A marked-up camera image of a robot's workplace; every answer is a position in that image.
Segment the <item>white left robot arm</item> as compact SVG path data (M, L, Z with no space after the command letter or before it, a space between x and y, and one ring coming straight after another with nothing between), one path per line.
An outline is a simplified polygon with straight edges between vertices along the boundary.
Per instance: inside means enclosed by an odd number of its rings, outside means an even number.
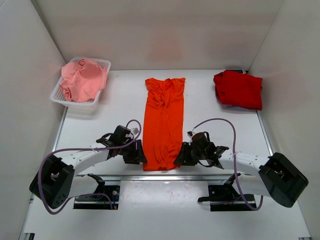
M98 175L81 173L96 164L121 156L126 164L147 163L138 138L142 128L118 125L113 133L106 133L87 148L67 148L47 155L29 185L47 211L57 214L71 199L102 201L109 209L117 209L119 190L107 187Z

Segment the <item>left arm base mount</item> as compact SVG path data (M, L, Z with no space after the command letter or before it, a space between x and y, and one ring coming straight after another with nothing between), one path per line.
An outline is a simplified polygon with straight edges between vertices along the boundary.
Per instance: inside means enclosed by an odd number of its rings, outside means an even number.
M69 197L76 210L118 210L121 182L89 173L73 179Z

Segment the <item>orange t shirt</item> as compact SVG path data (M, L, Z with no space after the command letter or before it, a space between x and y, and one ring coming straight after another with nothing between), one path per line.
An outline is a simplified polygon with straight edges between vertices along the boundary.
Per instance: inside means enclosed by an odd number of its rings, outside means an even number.
M168 171L175 164L182 144L186 79L145 80L147 99L143 121L142 149L147 159L144 171Z

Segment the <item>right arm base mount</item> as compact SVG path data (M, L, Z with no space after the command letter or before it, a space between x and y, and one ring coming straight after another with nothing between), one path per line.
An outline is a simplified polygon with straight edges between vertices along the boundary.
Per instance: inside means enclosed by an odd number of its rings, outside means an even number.
M241 195L229 185L228 180L210 180L207 183L208 194L201 196L199 204L209 203L211 212L247 212L252 211Z

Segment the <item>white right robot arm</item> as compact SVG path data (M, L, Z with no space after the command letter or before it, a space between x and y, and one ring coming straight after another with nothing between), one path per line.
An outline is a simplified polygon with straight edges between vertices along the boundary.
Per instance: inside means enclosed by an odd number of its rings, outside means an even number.
M281 153L258 156L233 152L227 146L216 146L208 132L195 133L190 142L183 142L174 161L176 165L195 166L203 160L206 167L233 170L216 194L200 197L199 202L228 204L241 196L260 195L272 198L283 207L291 208L309 181L303 173Z

